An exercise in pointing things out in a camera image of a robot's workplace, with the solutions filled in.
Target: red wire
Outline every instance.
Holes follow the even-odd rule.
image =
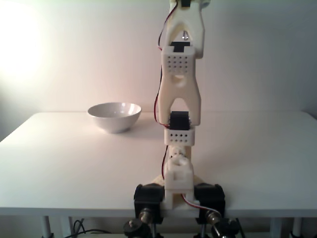
[[[170,16],[172,16],[172,14],[175,12],[175,10],[177,9],[177,6],[178,6],[178,1],[176,0],[176,5],[175,5],[175,7],[173,8],[173,10],[170,11],[170,13],[168,14],[168,16],[167,16],[167,18],[166,18],[166,20],[165,20],[165,22],[164,22],[163,29],[162,29],[162,31],[160,32],[160,35],[159,35],[159,37],[158,37],[158,48],[159,48],[160,50],[162,50],[162,48],[160,47],[160,37],[162,36],[162,33],[163,33],[163,30],[164,30],[165,24],[167,23],[167,20],[170,18]]]

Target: black clamp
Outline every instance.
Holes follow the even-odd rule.
[[[208,183],[200,183],[194,186],[195,198],[200,202],[201,206],[209,207],[217,210],[222,217],[224,216],[225,200],[224,192],[219,184],[211,185]],[[198,224],[207,224],[207,211],[199,210],[199,218],[196,218]]]
[[[291,235],[292,238],[304,238],[302,235],[300,237],[294,235],[293,232],[290,232],[290,235]]]
[[[162,224],[163,217],[160,212],[160,204],[164,199],[164,186],[156,183],[138,185],[134,193],[135,217],[140,218],[142,214],[149,213],[151,222]]]
[[[191,0],[181,0],[182,7],[190,7]]]
[[[49,238],[54,238],[54,233],[51,233]]]

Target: black cable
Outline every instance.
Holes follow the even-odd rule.
[[[78,229],[77,231],[75,231],[77,222],[79,222],[79,229]],[[76,221],[74,222],[74,225],[73,225],[73,233],[74,233],[74,234],[77,234],[77,233],[80,231],[80,227],[83,229],[83,232],[86,232],[86,231],[85,231],[85,228],[84,228],[84,225],[83,225],[83,222],[82,222],[82,221],[79,221],[79,220],[76,220]]]
[[[246,238],[246,236],[244,235],[242,226],[241,226],[241,224],[240,224],[239,218],[236,218],[236,221],[237,221],[237,223],[238,223],[238,225],[239,225],[239,228],[240,228],[241,237],[242,237],[242,238]]]
[[[73,234],[73,235],[70,235],[70,236],[67,236],[67,237],[64,237],[64,238],[72,238],[72,237],[75,237],[77,235],[86,234],[87,232],[100,232],[100,233],[103,233],[103,234],[111,234],[111,232],[108,232],[108,231],[98,230],[98,229],[91,229],[91,230],[86,230],[85,232],[79,232],[79,233],[76,233],[76,234]]]

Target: white table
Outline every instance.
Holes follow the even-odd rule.
[[[134,190],[160,174],[164,149],[152,113],[122,134],[86,113],[35,114],[0,143],[0,215],[133,217]],[[223,187],[229,217],[317,216],[317,121],[306,113],[202,114],[192,155],[195,174]]]

